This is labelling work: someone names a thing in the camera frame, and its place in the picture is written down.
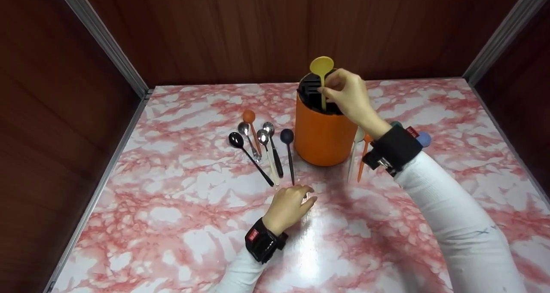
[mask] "yellow spoon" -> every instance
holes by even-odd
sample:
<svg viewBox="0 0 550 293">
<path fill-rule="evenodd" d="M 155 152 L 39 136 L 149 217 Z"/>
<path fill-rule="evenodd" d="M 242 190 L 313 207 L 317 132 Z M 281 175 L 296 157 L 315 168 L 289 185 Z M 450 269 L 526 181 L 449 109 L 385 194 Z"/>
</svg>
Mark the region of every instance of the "yellow spoon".
<svg viewBox="0 0 550 293">
<path fill-rule="evenodd" d="M 318 57 L 311 61 L 310 71 L 321 79 L 321 87 L 324 87 L 324 76 L 334 68 L 334 61 L 329 57 Z M 327 110 L 327 99 L 321 95 L 323 111 Z"/>
</svg>

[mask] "wooden wall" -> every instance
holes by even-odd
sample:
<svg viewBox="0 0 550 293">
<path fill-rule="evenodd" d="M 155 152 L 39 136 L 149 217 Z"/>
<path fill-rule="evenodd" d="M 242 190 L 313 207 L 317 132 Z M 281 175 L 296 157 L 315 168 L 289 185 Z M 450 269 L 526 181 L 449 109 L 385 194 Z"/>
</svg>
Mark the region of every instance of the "wooden wall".
<svg viewBox="0 0 550 293">
<path fill-rule="evenodd" d="M 516 0 L 89 0 L 149 86 L 461 76 Z"/>
<path fill-rule="evenodd" d="M 139 99 L 63 0 L 0 12 L 0 291 L 41 292 Z"/>
<path fill-rule="evenodd" d="M 550 1 L 475 88 L 550 195 Z"/>
</svg>

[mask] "cylindrical container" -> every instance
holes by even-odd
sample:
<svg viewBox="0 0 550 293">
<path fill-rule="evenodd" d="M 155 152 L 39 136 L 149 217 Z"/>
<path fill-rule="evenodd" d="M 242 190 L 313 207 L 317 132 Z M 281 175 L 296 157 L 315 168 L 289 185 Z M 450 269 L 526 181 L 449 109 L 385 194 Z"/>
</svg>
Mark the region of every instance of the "cylindrical container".
<svg viewBox="0 0 550 293">
<path fill-rule="evenodd" d="M 332 166 L 349 156 L 357 125 L 342 115 L 334 103 L 327 103 L 330 114 L 322 113 L 317 104 L 320 95 L 316 91 L 320 85 L 319 77 L 312 73 L 300 81 L 296 95 L 294 147 L 306 162 Z"/>
</svg>

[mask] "black wrist strap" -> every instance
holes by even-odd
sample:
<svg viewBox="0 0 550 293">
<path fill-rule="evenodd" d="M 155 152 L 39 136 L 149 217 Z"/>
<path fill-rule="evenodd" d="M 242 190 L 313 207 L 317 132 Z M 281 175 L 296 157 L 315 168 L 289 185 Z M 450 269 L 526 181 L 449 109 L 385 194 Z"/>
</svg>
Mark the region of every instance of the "black wrist strap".
<svg viewBox="0 0 550 293">
<path fill-rule="evenodd" d="M 260 218 L 245 235 L 246 249 L 255 260 L 264 264 L 271 259 L 275 250 L 283 250 L 287 243 L 288 235 L 283 233 L 276 236 L 269 231 Z"/>
<path fill-rule="evenodd" d="M 363 162 L 373 170 L 382 165 L 391 176 L 403 170 L 422 150 L 422 145 L 402 127 L 391 127 L 379 140 L 371 142 L 373 150 L 367 152 Z"/>
</svg>

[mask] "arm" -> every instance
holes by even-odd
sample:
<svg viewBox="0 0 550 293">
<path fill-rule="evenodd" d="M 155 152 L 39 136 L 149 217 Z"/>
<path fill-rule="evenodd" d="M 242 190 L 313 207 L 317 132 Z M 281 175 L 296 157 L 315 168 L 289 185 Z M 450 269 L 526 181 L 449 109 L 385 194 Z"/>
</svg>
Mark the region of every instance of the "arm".
<svg viewBox="0 0 550 293">
<path fill-rule="evenodd" d="M 456 293 L 525 292 L 505 236 L 432 158 L 420 152 L 395 181 L 432 228 Z"/>
<path fill-rule="evenodd" d="M 339 69 L 319 91 L 378 140 L 391 126 L 371 107 L 365 83 Z M 437 239 L 456 293 L 525 292 L 505 236 L 489 215 L 432 158 L 420 152 L 395 181 L 418 205 Z"/>
<path fill-rule="evenodd" d="M 266 266 L 256 262 L 248 250 L 243 248 L 229 264 L 213 293 L 251 293 Z"/>
<path fill-rule="evenodd" d="M 305 195 L 313 191 L 311 187 L 301 185 L 277 191 L 269 210 L 262 217 L 263 225 L 273 234 L 280 236 L 313 207 L 317 201 L 316 196 L 302 203 Z M 266 266 L 267 264 L 257 262 L 248 250 L 243 248 L 229 264 L 222 281 L 212 293 L 251 293 Z"/>
</svg>

